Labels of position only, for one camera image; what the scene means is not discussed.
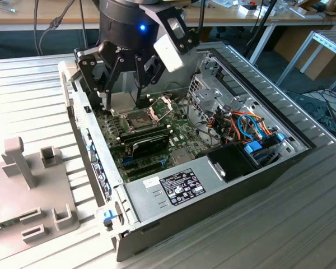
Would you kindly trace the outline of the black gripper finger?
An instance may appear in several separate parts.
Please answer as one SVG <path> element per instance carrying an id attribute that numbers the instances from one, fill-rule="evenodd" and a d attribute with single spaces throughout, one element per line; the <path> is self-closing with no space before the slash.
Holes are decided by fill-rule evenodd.
<path id="1" fill-rule="evenodd" d="M 158 83 L 165 70 L 165 65 L 158 55 L 153 55 L 145 62 L 141 55 L 136 54 L 134 60 L 136 65 L 134 81 L 137 92 L 133 94 L 133 97 L 135 97 L 135 102 L 140 102 L 142 89 Z"/>
<path id="2" fill-rule="evenodd" d="M 111 108 L 111 95 L 115 82 L 125 64 L 125 50 L 116 45 L 99 45 L 88 50 L 74 50 L 76 63 L 88 89 L 97 93 L 105 109 Z M 105 65 L 100 78 L 95 78 L 94 69 L 102 61 Z"/>

